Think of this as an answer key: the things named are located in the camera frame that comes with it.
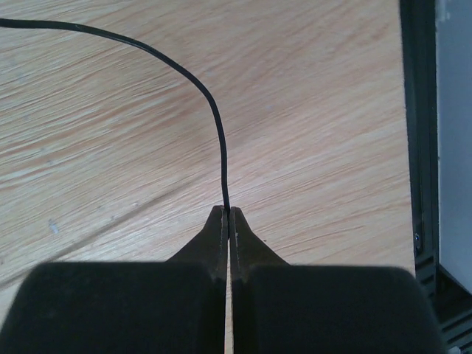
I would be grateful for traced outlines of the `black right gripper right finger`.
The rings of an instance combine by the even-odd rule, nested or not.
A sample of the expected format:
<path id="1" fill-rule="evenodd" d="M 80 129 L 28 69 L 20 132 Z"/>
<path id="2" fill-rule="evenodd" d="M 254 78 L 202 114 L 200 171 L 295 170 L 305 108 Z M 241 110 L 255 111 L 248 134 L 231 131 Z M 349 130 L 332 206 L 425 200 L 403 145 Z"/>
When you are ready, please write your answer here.
<path id="1" fill-rule="evenodd" d="M 291 265 L 229 214 L 236 353 L 444 353 L 413 275 L 390 266 Z"/>

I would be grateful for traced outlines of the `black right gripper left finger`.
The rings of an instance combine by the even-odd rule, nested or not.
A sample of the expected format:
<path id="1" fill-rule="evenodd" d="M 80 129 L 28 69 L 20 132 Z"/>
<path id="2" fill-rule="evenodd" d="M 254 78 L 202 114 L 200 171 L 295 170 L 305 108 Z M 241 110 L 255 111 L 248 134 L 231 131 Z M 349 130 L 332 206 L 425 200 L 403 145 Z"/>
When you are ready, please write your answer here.
<path id="1" fill-rule="evenodd" d="M 53 262 L 22 282 L 3 353 L 222 353 L 228 215 L 164 262 Z"/>

